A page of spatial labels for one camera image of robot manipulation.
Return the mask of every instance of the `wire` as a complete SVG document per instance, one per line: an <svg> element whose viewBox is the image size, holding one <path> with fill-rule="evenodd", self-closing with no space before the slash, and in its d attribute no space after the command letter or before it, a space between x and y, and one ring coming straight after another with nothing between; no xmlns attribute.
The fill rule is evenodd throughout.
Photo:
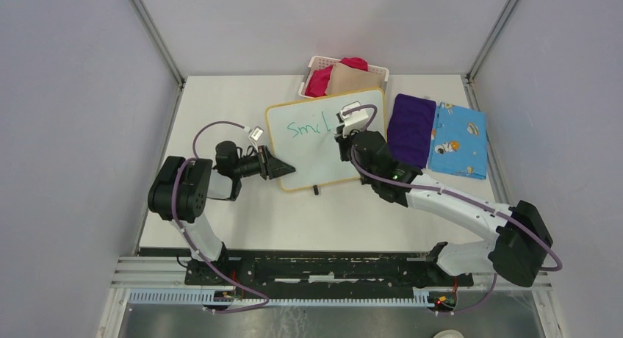
<svg viewBox="0 0 623 338"><path fill-rule="evenodd" d="M240 284L240 281L238 280L238 278L236 278L236 271L234 271L231 274L231 279L234 279L238 284ZM243 288L240 288L240 298L244 299L245 298L245 290Z"/></svg>
<svg viewBox="0 0 623 338"><path fill-rule="evenodd" d="M451 305L448 305L447 303L445 303L443 301L440 301L439 303L441 305L443 305L443 306L446 306L448 309L452 309L452 310L454 310L454 308L456 307L456 304L455 304L455 306L451 306Z"/></svg>
<svg viewBox="0 0 623 338"><path fill-rule="evenodd" d="M209 124L205 125L204 127L201 128L201 130L199 130L199 132L197 132L197 134L195 135L195 138L192 140L192 154L195 155L195 158L199 158L199 154L197 154L197 140L199 139L199 136L204 131L206 131L209 127L214 126L214 125L218 125L220 123L224 123L224 124L227 124L227 125L232 125L232 126L240 127L241 129L245 129L245 127L243 125L240 125L239 123L235 123L235 122L232 122L232 121L215 121L213 123L209 123Z"/></svg>
<svg viewBox="0 0 623 338"><path fill-rule="evenodd" d="M454 277L454 287L452 287L452 294L456 294L457 289L458 289L458 277Z"/></svg>
<svg viewBox="0 0 623 338"><path fill-rule="evenodd" d="M356 112L362 109L372 109L372 116L370 117L370 119L368 119L368 121L366 121L364 127L361 128L362 131L365 131L365 129L367 129L368 126L370 126L374 118L376 118L376 112L378 111L378 108L375 105L372 105L372 104L360 105L358 107L354 107L352 109L346 110L345 112L343 112L343 115L348 115L352 112Z"/></svg>
<svg viewBox="0 0 623 338"><path fill-rule="evenodd" d="M204 127L204 129L207 129L208 127L210 127L211 125L214 125L215 123L209 124L208 126ZM222 279L224 279L225 281L227 281L228 283L230 283L231 285L235 286L235 287L239 287L241 290L246 290L247 292L250 292L254 295L259 296L260 298L264 299L264 301L262 301L261 303L255 303L254 305L250 305L250 306L244 306L238 309L232 309L232 310L224 310L224 311L216 311L216 310L212 310L212 313L215 314L233 314L235 312L244 312L244 311L249 311L249 310L253 310L253 309L258 309L262 306L265 306L268 301L270 300L268 298L268 296L266 296L264 293L258 292L257 290L251 289L250 287L246 287L245 285L242 285L240 283L237 283L236 281L234 281L233 279L229 278L228 276L226 276L225 274L223 274L221 271L218 270L218 268L216 268L212 262L210 262L210 260L206 257L206 255L201 252L201 250L199 250L199 248L197 248L197 245L195 245L195 242L192 241L192 238L190 237L190 235L188 235L188 231L186 231L184 224L182 224L182 222L179 220L178 216L177 216L177 192L178 192L178 188L179 188L179 183L181 180L181 175L184 172L184 169L188 166L188 164L190 162L194 162L195 158L189 158L184 160L184 162L181 164L181 166L179 167L179 169L177 170L177 175L176 175L176 179L173 183L173 192L171 193L171 214L173 215L173 221L175 221L176 225L178 226L178 228L181 229L181 234L184 237L184 239L186 240L186 242L188 243L188 245L190 246L190 250L194 253L196 253L197 255L199 255L199 257L206 263L206 265L208 265L208 267L210 267L210 269L216 273L219 277L221 277Z"/></svg>
<svg viewBox="0 0 623 338"><path fill-rule="evenodd" d="M373 105L362 105L360 107L354 107L352 109L349 109L347 112L353 112L356 110L360 110L360 109L365 109L365 108L370 108L372 107L375 111L374 114L372 114L372 117L370 118L370 121L368 121L368 123L366 123L366 125L364 126L364 128L362 129L362 131L367 128L370 124L371 124L371 120L376 116L376 107ZM509 223L513 224L514 226L516 226L517 228L521 229L524 233L526 233L532 240L534 240L537 244L539 244L539 246L541 246L543 248L543 250L545 250L545 252L547 252L548 255L550 255L552 257L552 259L554 259L554 261L556 262L556 266L554 267L541 267L541 270L547 271L547 272L558 272L559 270L563 269L563 262L561 261L560 257L558 257L558 255L556 255L556 253L548 246L548 244L545 243L545 241L541 240L541 238L539 238L538 236L536 236L536 234L534 234L530 229L528 229L526 226L524 226L523 224L521 224L518 220L515 220L515 218L509 216L509 215L505 215L502 212L497 212L495 213L495 209L491 208L490 206L487 206L486 204L482 204L481 202L478 202L474 199L471 199L469 197L466 197L464 195L461 195L459 193L455 193L453 191L450 190L443 190L441 187L434 187L434 186L429 186L429 185L418 185L418 184L407 184L405 182L399 182L399 181L395 181L395 180L389 180L389 179L385 179L385 178L381 178L380 176L376 176L372 173L369 173L367 170L363 169L360 164L359 161L356 158L356 154L355 154L355 147L353 146L350 149L350 161L353 163L353 165L355 166L355 168L357 169L357 171L359 173L364 174L365 176L374 179L374 180L378 180L381 182L384 182L386 184L390 184L390 185L394 185L394 186L399 186L399 187L407 187L410 189L415 189L415 190L428 190L428 191L434 191L436 193L444 193L446 195L452 196L454 198L457 198L463 202L467 202L468 204L471 204L473 206L476 206L478 208L481 208L483 210L485 210L486 212L491 213L492 215L501 217L503 219L505 219L506 221L508 221Z"/></svg>
<svg viewBox="0 0 623 338"><path fill-rule="evenodd" d="M487 290L487 293L485 294L485 296L483 296L483 298L478 301L477 303L466 307L465 309L460 309L460 310L456 310L456 311L452 311L452 312L439 312L439 311L435 311L436 315L439 316L454 316L455 314L464 314L466 312L470 312L472 310L476 310L477 308L481 307L482 305L484 305L485 302L487 302L490 298L491 295L493 294L493 289L495 289L495 284L497 282L497 273L494 273L493 275L493 281L491 282L491 286L489 288L489 290Z"/></svg>
<svg viewBox="0 0 623 338"><path fill-rule="evenodd" d="M247 155L245 155L245 157L254 156L256 154L257 154L257 151L255 150L255 147L253 147L252 145L247 147Z"/></svg>
<svg viewBox="0 0 623 338"><path fill-rule="evenodd" d="M178 256L176 256L176 259L177 259L177 263L178 263L178 265L180 265L180 266L182 266L182 267L184 267L184 268L188 268L188 265L185 265L185 266L184 266L184 265L183 265L183 264L179 261L179 255L178 255Z"/></svg>

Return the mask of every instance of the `metal corner post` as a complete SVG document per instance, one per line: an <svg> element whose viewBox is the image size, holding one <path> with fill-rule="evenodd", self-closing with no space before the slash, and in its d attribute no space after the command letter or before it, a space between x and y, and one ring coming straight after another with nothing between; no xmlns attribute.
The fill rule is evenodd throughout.
<svg viewBox="0 0 623 338"><path fill-rule="evenodd" d="M508 23L508 19L513 14L513 11L515 10L518 3L519 3L519 0L507 0L506 4L504 5L504 8L502 8L500 17L497 18L497 21L495 22L493 29L491 30L491 32L489 33L489 36L485 40L485 43L483 44L483 48L478 53L478 56L476 56L476 60L472 64L472 67L469 68L469 72L467 73L468 80L472 81L478 74L478 71L480 70L485 59L489 55L489 52L493 48L493 45L497 42L497 39L500 37L500 33L502 33L504 26L506 26L506 24Z"/></svg>
<svg viewBox="0 0 623 338"><path fill-rule="evenodd" d="M147 11L147 7L145 6L145 3L143 2L143 0L129 0L129 1L132 4L134 11L136 11L137 16L140 19L141 23L145 27L145 31L147 32L147 34L151 38L151 41L154 43L154 45L156 46L156 49L160 53L160 56L167 64L169 71L171 73L171 76L173 77L173 79L175 79L178 86L182 87L184 85L185 79L181 75L181 72L175 63L175 60L173 60L173 57L171 56L171 53L169 52L167 45L162 39L162 36L160 35L160 32L158 31L158 28L156 27L154 20L151 18L151 15L149 15L149 11Z"/></svg>
<svg viewBox="0 0 623 338"><path fill-rule="evenodd" d="M177 116L177 111L179 109L179 104L181 102L181 95L182 95L183 92L184 92L184 83L178 84L175 103L171 106L170 112L167 113L167 116L170 116L170 120L168 121L167 131L162 136L162 139L161 139L162 144L161 144L161 148L160 148L160 151L159 151L158 165L156 166L156 169L153 170L153 177L154 178L158 174L158 170L160 170L160 166L165 161L165 157L166 157L165 154L166 154L166 151L167 151L167 145L169 144L169 139L171 138L171 132L173 131L173 123L175 122L175 118ZM132 240L132 245L134 246L133 247L133 249L134 249L133 250L133 254L137 254L138 251L139 251L140 238L143 236L143 230L145 230L145 223L147 222L147 214L148 213L149 213L149 210L147 208L147 199L145 199L145 202L143 204L143 212L140 215L141 224L140 224L140 227L139 227L139 229L137 231L136 236Z"/></svg>

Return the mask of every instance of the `tan fabric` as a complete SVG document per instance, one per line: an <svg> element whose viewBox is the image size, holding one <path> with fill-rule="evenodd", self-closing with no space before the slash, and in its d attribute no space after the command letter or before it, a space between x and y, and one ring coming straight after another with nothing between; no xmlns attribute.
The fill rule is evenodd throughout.
<svg viewBox="0 0 623 338"><path fill-rule="evenodd" d="M350 68L340 62L333 66L331 78L327 86L327 94L364 90L366 88L382 87L383 77L376 73Z"/></svg>

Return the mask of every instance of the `cartoon print fabric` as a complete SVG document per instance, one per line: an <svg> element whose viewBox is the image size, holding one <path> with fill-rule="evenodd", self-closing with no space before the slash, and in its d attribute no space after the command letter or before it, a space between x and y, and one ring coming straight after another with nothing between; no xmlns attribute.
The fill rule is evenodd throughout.
<svg viewBox="0 0 623 338"><path fill-rule="evenodd" d="M428 168L440 173L486 179L485 115L440 103L433 122Z"/></svg>

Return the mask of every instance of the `gray wall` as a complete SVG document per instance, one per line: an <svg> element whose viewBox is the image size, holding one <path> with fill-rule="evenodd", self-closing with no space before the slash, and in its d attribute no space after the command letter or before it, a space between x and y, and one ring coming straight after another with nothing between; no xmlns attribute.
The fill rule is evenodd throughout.
<svg viewBox="0 0 623 338"><path fill-rule="evenodd" d="M175 85L128 0L0 0L0 18L0 337L93 337Z"/></svg>
<svg viewBox="0 0 623 338"><path fill-rule="evenodd" d="M303 74L313 55L465 73L507 0L144 0L185 75Z"/></svg>
<svg viewBox="0 0 623 338"><path fill-rule="evenodd" d="M564 269L570 337L623 331L623 0L521 0L476 78L512 198Z"/></svg>

